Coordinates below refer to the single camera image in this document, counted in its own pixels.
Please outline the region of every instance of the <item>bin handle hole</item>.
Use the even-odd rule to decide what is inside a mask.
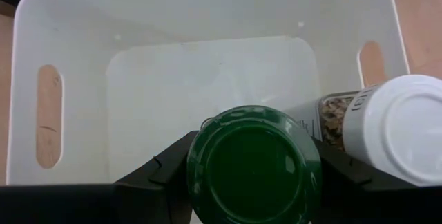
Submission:
[[[366,42],[359,51],[358,60],[364,87],[387,81],[384,67],[384,56],[381,47],[377,42]]]
[[[37,81],[37,162],[44,169],[50,169],[61,155],[63,82],[53,65],[42,66]]]

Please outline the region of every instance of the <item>white plastic bin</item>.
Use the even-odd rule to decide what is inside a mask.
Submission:
[[[393,0],[22,0],[8,184],[113,182],[234,106],[305,118],[297,106],[363,87],[368,41],[388,77],[409,72]],[[52,169],[35,155],[46,64],[63,83]]]

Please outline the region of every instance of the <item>wooden surface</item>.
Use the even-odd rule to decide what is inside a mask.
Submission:
[[[412,73],[442,79],[442,0],[396,0],[396,6]],[[12,19],[0,15],[0,183],[4,183],[6,168],[11,45]],[[361,51],[361,64],[366,84],[384,79],[381,51],[376,44],[368,43]],[[42,71],[39,81],[36,159],[44,167],[51,167],[59,157],[61,83],[57,72],[50,68]]]

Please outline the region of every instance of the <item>green bottle cap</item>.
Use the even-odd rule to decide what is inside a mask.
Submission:
[[[321,181],[310,136],[264,106],[214,117],[187,159],[189,194],[204,224],[308,223],[319,207]]]

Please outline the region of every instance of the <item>white cap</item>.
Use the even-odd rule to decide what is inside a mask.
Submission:
[[[343,140],[347,153],[378,169],[442,185],[442,81],[405,75],[361,91],[345,114]]]

